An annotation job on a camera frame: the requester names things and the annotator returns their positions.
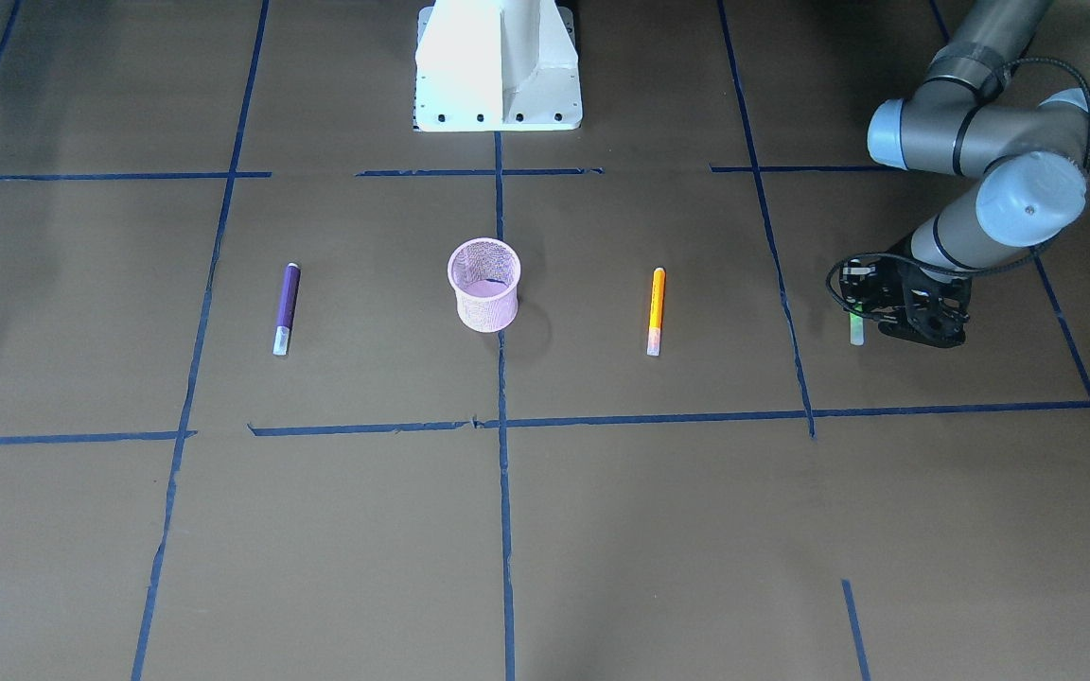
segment gray robot arm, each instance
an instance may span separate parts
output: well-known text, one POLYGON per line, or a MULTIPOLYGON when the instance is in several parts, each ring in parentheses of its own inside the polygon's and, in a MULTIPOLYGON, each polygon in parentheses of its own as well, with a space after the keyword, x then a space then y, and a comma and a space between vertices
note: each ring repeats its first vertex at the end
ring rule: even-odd
POLYGON ((1020 58, 1052 0, 980 0, 906 100, 882 104, 869 130, 873 160, 980 180, 883 254, 845 258, 834 294, 845 309, 904 340, 965 341, 973 277, 1043 247, 1082 212, 1090 172, 1090 89, 1062 61, 1020 58), (1033 109, 994 104, 1016 65, 1068 70, 1077 89, 1033 109))

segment mesh cup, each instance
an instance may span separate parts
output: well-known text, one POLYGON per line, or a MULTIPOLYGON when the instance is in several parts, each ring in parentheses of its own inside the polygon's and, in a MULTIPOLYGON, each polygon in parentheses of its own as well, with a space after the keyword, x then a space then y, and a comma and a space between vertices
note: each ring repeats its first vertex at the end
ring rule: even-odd
POLYGON ((502 241, 463 242, 448 258, 448 282, 457 292, 457 315, 473 331, 500 331, 516 319, 520 257, 502 241))

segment purple marker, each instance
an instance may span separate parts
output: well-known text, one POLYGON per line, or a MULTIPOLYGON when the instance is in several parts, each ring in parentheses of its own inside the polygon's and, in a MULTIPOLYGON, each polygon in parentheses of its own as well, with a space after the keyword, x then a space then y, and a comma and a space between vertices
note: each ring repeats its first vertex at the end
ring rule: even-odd
POLYGON ((289 336, 293 332, 293 307, 298 305, 298 284, 302 280, 302 268, 296 263, 284 267, 284 287, 280 290, 280 312, 276 314, 276 345, 271 354, 284 356, 289 353, 289 336))

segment white metal bracket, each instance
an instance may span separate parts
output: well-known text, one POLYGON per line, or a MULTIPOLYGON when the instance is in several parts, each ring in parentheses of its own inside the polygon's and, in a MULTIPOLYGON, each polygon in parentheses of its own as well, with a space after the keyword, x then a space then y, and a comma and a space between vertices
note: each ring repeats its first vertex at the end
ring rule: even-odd
POLYGON ((414 125, 424 133, 574 130, 574 16, 554 0, 436 0, 420 12, 414 125))

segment black cable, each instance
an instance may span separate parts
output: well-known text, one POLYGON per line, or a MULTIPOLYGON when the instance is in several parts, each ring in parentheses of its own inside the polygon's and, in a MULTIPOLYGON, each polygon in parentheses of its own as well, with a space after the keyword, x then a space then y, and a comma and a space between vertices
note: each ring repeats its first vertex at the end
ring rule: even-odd
MULTIPOLYGON (((1082 155, 1082 173, 1089 174, 1090 173, 1090 87, 1087 86, 1087 78, 1085 78, 1085 76, 1082 76, 1082 74, 1079 73, 1078 69, 1074 68, 1071 64, 1068 64, 1067 61, 1055 60, 1055 58, 1052 57, 1020 57, 1018 58, 1018 60, 1008 61, 1007 63, 1000 65, 995 70, 992 70, 991 74, 988 75, 986 80, 982 82, 982 85, 986 85, 986 82, 991 81, 992 77, 998 77, 1000 74, 1007 72, 1010 69, 1015 69, 1015 66, 1021 64, 1049 64, 1052 66, 1057 66, 1057 69, 1063 69, 1068 74, 1071 74, 1074 81, 1076 81, 1076 83, 1079 85, 1079 89, 1082 92, 1082 99, 1085 99, 1085 104, 1087 104, 1087 145, 1085 147, 1085 155, 1082 155)), ((931 263, 922 262, 917 258, 907 257, 907 255, 888 254, 887 252, 875 252, 875 254, 849 255, 849 257, 843 258, 841 260, 836 263, 835 266, 832 267, 829 271, 827 271, 827 279, 825 281, 825 284, 827 288, 827 292, 831 293, 831 296, 835 300, 836 303, 839 304, 840 307, 844 308, 844 311, 860 316, 860 318, 873 319, 873 321, 891 321, 891 319, 894 318, 889 318, 889 316, 875 313, 864 313, 862 311, 856 309, 856 307, 853 307, 851 303, 847 301, 847 299, 840 296, 839 293, 836 293, 834 285, 831 284, 831 280, 835 279, 835 272, 839 271, 844 266, 847 266, 847 264, 851 264, 852 260, 861 260, 867 258, 891 258, 907 263, 909 264, 909 266, 915 266, 927 272, 933 272, 933 275, 952 276, 953 279, 972 279, 973 277, 977 276, 1003 275, 1003 272, 1012 271, 1016 268, 1024 267, 1026 266, 1026 264, 1032 262, 1039 255, 1043 254, 1043 252, 1049 250, 1049 247, 1052 244, 1054 244, 1057 235, 1054 235, 1046 239, 1046 241, 1042 241, 1041 244, 1033 246, 1033 248, 1029 251, 1029 254, 1025 255, 1025 257, 1020 259, 1013 260, 1008 264, 1003 264, 1003 266, 994 266, 990 268, 981 268, 974 270, 956 270, 956 269, 943 268, 934 266, 934 264, 931 263)))

